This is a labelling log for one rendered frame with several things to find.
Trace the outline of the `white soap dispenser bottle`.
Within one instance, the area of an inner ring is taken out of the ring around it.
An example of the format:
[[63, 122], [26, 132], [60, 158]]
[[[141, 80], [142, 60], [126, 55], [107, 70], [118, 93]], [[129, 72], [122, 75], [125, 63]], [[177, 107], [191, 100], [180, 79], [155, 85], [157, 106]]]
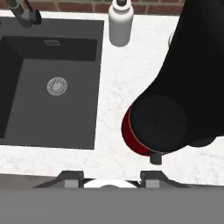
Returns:
[[130, 42], [134, 10], [131, 0], [113, 0], [108, 9], [108, 35], [113, 46], [123, 47]]

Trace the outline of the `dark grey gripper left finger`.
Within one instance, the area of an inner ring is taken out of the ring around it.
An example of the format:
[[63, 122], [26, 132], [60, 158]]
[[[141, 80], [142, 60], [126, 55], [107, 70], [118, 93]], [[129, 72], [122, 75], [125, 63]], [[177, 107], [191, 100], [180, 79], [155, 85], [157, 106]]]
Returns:
[[37, 188], [82, 188], [84, 171], [62, 171], [55, 179], [37, 185]]

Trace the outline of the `black blender with red base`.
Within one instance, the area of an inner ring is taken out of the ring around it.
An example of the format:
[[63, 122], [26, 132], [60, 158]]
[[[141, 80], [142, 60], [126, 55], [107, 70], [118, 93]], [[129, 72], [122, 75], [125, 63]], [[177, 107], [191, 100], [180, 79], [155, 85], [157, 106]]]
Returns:
[[224, 0], [185, 0], [164, 63], [129, 106], [122, 138], [154, 165], [224, 137]]

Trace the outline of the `dark grey sink tap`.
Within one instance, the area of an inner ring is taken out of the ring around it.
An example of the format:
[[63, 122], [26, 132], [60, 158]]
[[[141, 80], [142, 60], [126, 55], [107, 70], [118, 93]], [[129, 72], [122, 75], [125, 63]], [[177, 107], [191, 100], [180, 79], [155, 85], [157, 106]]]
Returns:
[[29, 0], [5, 0], [5, 2], [23, 28], [31, 29], [33, 25], [42, 23], [40, 12], [32, 8]]

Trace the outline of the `dark grey kitchen sink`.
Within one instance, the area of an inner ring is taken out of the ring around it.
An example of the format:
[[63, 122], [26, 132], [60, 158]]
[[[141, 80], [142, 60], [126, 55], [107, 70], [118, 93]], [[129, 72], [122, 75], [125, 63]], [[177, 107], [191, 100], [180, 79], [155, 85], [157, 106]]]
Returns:
[[104, 23], [0, 17], [0, 146], [95, 147]]

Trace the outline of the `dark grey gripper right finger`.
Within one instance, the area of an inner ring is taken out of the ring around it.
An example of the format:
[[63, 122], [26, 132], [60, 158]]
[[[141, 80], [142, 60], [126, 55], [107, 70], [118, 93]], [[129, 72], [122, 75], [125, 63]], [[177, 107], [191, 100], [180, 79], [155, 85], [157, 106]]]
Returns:
[[172, 187], [186, 187], [188, 185], [181, 184], [174, 180], [168, 179], [162, 171], [141, 171], [141, 187], [142, 188], [172, 188]]

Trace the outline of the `white round object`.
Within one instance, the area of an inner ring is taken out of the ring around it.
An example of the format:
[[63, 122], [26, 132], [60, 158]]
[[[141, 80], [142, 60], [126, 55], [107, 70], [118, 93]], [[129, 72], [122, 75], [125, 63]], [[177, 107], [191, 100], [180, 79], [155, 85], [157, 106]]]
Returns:
[[85, 188], [138, 188], [139, 184], [136, 181], [121, 180], [121, 179], [93, 179], [84, 184]]

